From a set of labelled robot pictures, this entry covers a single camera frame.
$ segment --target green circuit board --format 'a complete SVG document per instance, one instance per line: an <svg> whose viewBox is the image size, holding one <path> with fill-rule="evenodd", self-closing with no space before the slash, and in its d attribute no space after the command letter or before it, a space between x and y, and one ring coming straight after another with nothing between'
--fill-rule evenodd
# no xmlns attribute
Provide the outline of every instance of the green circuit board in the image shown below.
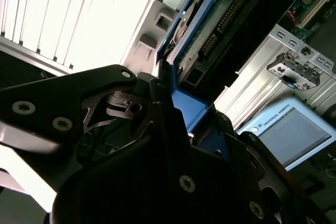
<svg viewBox="0 0 336 224"><path fill-rule="evenodd" d="M336 0L328 0L322 7L316 12L307 25L300 27L300 22L304 20L307 12L316 6L320 0L300 0L293 7L292 14L297 22L294 30L292 31L296 37L306 41L311 35L316 32L324 21L330 16L332 12L336 11Z"/></svg>

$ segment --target circuit board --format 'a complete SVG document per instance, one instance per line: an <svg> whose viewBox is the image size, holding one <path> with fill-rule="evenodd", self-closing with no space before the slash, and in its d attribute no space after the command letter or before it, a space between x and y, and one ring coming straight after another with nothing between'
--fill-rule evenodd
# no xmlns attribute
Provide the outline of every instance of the circuit board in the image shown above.
<svg viewBox="0 0 336 224"><path fill-rule="evenodd" d="M322 0L297 0L291 8L293 21L296 23L292 32L303 41L307 41L307 39L323 25L330 14L336 11L336 0L324 0L325 2L320 4L320 8L317 12L311 12L309 14L311 17L309 22L304 26L300 26L300 22L308 16L307 13L309 13L310 10L313 10L314 7L318 5L318 3L316 3L318 1Z"/></svg>
<svg viewBox="0 0 336 224"><path fill-rule="evenodd" d="M181 61L179 62L180 68L184 69L193 57L198 56L197 52L202 50L201 47L204 45L204 42L210 36L212 30L215 29L223 13L225 13L233 1L234 0L216 0L195 36L193 36L192 41L184 52L184 56L181 57Z"/></svg>

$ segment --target metal slot cover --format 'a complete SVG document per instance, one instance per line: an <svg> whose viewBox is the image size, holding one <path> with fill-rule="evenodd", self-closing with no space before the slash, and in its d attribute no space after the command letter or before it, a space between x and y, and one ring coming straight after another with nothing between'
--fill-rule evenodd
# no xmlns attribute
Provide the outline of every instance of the metal slot cover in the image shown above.
<svg viewBox="0 0 336 224"><path fill-rule="evenodd" d="M320 84L320 73L316 67L298 62L300 56L289 50L286 54L277 56L276 60L267 66L267 70L279 77L282 82L293 89L305 91Z"/></svg>

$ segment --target metal vent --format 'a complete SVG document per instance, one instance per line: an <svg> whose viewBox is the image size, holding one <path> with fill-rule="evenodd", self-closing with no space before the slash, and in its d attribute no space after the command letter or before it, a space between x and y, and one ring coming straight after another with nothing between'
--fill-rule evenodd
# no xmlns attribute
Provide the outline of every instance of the metal vent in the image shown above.
<svg viewBox="0 0 336 224"><path fill-rule="evenodd" d="M56 75L119 64L153 1L0 0L0 50Z"/></svg>

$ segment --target red wire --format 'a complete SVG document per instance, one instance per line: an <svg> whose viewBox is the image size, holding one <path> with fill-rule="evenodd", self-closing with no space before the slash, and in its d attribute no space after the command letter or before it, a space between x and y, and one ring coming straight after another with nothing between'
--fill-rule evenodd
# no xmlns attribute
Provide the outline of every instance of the red wire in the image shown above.
<svg viewBox="0 0 336 224"><path fill-rule="evenodd" d="M287 11L288 13L289 13L289 15L291 16L291 18L292 18L292 20L293 20L293 22L294 22L294 24L296 24L296 19L295 19L295 16L294 16L294 14L290 11L290 10L288 10Z"/></svg>

